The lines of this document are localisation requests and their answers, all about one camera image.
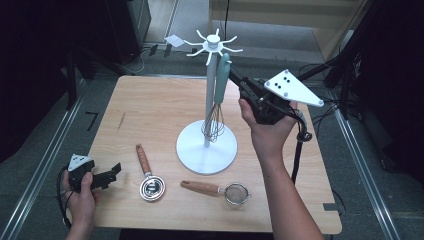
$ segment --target wire whisk head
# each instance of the wire whisk head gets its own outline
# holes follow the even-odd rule
[[[221,105],[214,105],[208,117],[203,122],[202,133],[209,142],[216,142],[218,136],[224,133],[224,115]]]

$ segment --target strainer wooden handle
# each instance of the strainer wooden handle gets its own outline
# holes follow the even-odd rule
[[[206,191],[211,193],[219,193],[219,186],[215,184],[183,180],[181,181],[180,185],[183,188],[187,188],[191,190],[200,190],[200,191]]]
[[[144,149],[141,146],[141,144],[136,145],[136,150],[137,150],[138,160],[140,161],[141,169],[143,169],[144,175],[147,175],[147,174],[150,175],[152,172],[150,170],[149,162],[147,161],[146,153],[144,152]]]

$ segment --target human hand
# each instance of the human hand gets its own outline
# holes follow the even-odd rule
[[[100,196],[91,191],[93,174],[87,172],[81,181],[81,192],[67,191],[64,194],[65,201],[68,201],[68,208],[72,214],[72,228],[68,238],[72,233],[78,233],[79,236],[88,236],[94,228],[96,203]],[[71,189],[69,185],[69,172],[66,170],[63,174],[62,186],[64,189]]]
[[[244,99],[239,99],[239,105],[242,118],[251,129],[252,144],[259,160],[281,159],[284,143],[296,120],[285,116],[274,125],[258,124],[249,103]],[[297,103],[291,102],[290,106],[296,109]]]

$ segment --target white utensil stand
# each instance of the white utensil stand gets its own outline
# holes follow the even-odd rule
[[[215,91],[215,77],[217,68],[217,54],[222,56],[222,49],[231,52],[240,52],[242,50],[232,50],[224,47],[224,43],[232,42],[237,37],[228,41],[220,41],[218,35],[209,35],[203,37],[199,31],[197,34],[205,40],[203,43],[190,43],[189,45],[201,45],[202,49],[187,56],[196,56],[203,51],[209,52],[207,66],[207,85],[206,85],[206,111],[205,119],[213,108],[213,98]],[[218,136],[215,142],[211,142],[205,138],[202,133],[202,125],[205,120],[200,120],[189,124],[185,127],[177,139],[177,154],[180,161],[192,172],[201,175],[212,175],[225,170],[234,161],[237,154],[237,140],[233,132],[224,125],[224,132]]]

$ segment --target human arm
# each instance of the human arm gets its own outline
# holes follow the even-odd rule
[[[262,169],[274,239],[323,239],[284,166],[282,149],[296,121],[286,116],[274,125],[257,124],[250,105],[239,104]]]
[[[69,173],[65,171],[62,185],[70,189]],[[91,191],[93,174],[88,172],[81,181],[81,192],[66,192],[64,197],[68,200],[68,207],[72,214],[72,227],[68,233],[67,240],[90,239],[94,229],[96,201],[99,196]]]

